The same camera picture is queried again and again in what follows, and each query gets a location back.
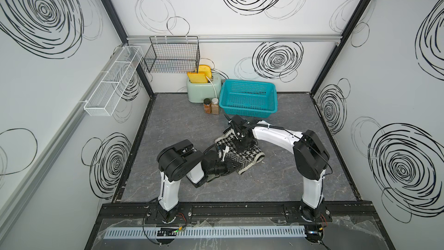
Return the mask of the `black white patterned knit scarf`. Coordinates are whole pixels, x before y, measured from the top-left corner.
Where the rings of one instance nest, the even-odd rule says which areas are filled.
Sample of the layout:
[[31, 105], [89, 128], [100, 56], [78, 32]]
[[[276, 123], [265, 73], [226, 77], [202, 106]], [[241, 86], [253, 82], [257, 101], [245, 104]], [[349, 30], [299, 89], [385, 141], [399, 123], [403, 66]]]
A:
[[215, 140], [217, 146], [224, 149], [225, 146], [229, 147], [228, 152], [225, 155], [226, 159], [231, 159], [235, 162], [240, 163], [240, 166], [237, 167], [236, 172], [239, 175], [242, 175], [252, 166], [257, 163], [262, 162], [265, 158], [265, 153], [259, 148], [257, 144], [254, 144], [250, 149], [239, 152], [235, 148], [234, 142], [236, 141], [236, 137], [234, 135], [233, 130], [227, 130], [224, 134]]

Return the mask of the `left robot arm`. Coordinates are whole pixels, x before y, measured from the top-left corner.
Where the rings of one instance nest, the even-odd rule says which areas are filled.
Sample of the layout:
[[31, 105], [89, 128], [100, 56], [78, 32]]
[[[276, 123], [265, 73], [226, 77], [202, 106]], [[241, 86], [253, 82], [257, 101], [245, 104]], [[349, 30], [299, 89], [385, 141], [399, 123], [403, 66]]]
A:
[[212, 145], [201, 152], [189, 140], [180, 141], [163, 149], [157, 156], [161, 174], [161, 189], [157, 208], [165, 222], [174, 221], [179, 213], [179, 189], [183, 178], [196, 188], [238, 171], [242, 164], [227, 157], [223, 150], [229, 147]]

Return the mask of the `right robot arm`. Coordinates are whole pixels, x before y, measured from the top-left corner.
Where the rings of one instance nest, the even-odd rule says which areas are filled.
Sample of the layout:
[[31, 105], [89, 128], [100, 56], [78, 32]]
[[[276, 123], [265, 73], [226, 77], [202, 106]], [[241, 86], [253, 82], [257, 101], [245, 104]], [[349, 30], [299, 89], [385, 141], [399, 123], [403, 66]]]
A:
[[251, 123], [238, 115], [233, 117], [225, 115], [225, 118], [234, 132], [234, 145], [238, 152], [249, 150], [261, 140], [279, 146], [294, 155], [304, 185], [299, 213], [308, 222], [321, 218], [324, 176], [331, 166], [328, 164], [330, 156], [318, 135], [312, 130], [291, 131], [271, 125], [264, 120]]

